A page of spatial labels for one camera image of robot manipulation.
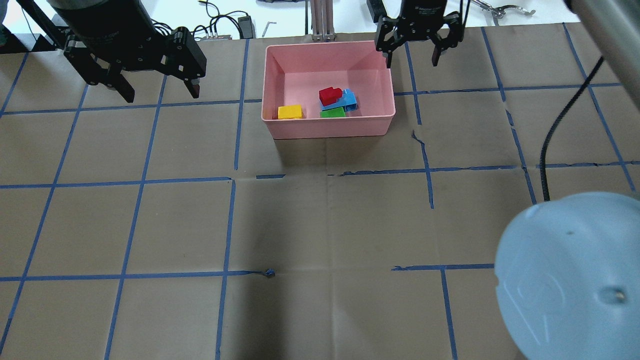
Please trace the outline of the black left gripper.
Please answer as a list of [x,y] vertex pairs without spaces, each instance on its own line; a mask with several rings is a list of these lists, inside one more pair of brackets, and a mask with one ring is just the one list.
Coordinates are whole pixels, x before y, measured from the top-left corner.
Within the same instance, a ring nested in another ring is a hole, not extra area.
[[[155,70],[183,81],[195,100],[201,95],[207,59],[186,27],[164,35],[139,0],[50,0],[70,27],[63,55],[91,86],[105,85],[127,103],[135,89],[122,75],[126,71]],[[110,64],[103,68],[96,57]]]

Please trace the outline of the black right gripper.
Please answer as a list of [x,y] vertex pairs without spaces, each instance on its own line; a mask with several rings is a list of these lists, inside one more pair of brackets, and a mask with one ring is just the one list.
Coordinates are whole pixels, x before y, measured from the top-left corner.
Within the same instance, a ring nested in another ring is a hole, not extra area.
[[[386,68],[393,64],[393,53],[406,41],[432,40],[432,66],[437,67],[441,55],[456,48],[464,39],[464,21],[459,11],[445,16],[446,0],[403,0],[398,18],[379,16],[375,32],[375,48],[385,59]],[[439,30],[448,28],[446,36]]]

